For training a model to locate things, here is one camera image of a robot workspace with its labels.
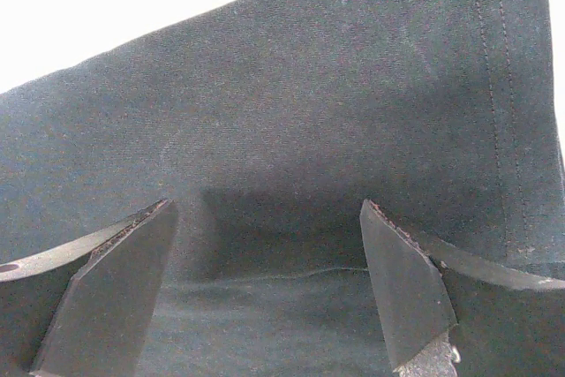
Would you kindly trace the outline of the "black t-shirt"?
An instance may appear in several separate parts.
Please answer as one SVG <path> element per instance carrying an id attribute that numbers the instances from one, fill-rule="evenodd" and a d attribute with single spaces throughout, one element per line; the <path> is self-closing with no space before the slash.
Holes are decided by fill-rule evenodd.
<path id="1" fill-rule="evenodd" d="M 238 0 L 2 94 L 1 266 L 160 200 L 132 376 L 421 376 L 363 203 L 564 282 L 548 0 Z"/>

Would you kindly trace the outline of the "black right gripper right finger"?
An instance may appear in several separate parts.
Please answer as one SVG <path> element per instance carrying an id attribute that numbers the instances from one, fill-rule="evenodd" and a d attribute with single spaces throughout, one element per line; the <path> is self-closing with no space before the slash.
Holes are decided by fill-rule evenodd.
<path id="1" fill-rule="evenodd" d="M 421 376 L 562 376 L 564 282 L 407 232 L 370 200 L 363 246 L 391 368 Z"/>

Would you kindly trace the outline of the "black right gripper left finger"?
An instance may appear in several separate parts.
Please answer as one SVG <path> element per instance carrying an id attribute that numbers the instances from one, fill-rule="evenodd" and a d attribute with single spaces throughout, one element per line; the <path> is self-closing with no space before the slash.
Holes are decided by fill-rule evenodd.
<path id="1" fill-rule="evenodd" d="M 162 285 L 177 206 L 1 266 L 3 376 L 132 376 Z"/>

